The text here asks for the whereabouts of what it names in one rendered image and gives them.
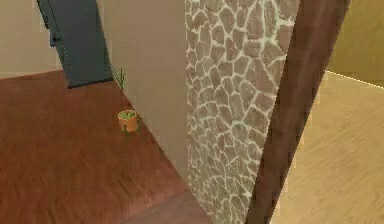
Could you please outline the thin green house plant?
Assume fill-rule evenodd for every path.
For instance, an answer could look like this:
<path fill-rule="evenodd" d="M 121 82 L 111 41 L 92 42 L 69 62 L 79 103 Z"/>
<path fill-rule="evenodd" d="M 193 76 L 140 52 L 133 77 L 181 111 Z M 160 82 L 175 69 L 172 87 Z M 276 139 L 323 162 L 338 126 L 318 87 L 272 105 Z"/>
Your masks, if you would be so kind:
<path fill-rule="evenodd" d="M 113 78 L 117 83 L 118 87 L 121 90 L 124 90 L 126 73 L 123 71 L 122 68 L 120 68 L 119 70 L 112 68 L 112 73 L 113 73 Z"/>

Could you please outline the dark grey room door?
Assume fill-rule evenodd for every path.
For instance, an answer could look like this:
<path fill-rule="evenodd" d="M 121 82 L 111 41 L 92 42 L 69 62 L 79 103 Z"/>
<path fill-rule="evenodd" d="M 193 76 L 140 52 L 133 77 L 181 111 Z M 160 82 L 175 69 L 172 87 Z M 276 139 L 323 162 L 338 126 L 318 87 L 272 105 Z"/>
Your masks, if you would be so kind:
<path fill-rule="evenodd" d="M 36 0 L 69 88 L 113 80 L 96 0 Z"/>

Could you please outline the orange potted house plant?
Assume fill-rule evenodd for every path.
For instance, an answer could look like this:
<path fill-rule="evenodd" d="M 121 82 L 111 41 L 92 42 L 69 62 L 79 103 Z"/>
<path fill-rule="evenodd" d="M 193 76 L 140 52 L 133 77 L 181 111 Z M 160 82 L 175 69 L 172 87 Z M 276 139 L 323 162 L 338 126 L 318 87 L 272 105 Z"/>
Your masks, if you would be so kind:
<path fill-rule="evenodd" d="M 135 110 L 124 110 L 118 113 L 120 129 L 124 133 L 135 132 L 138 129 L 138 114 Z"/>

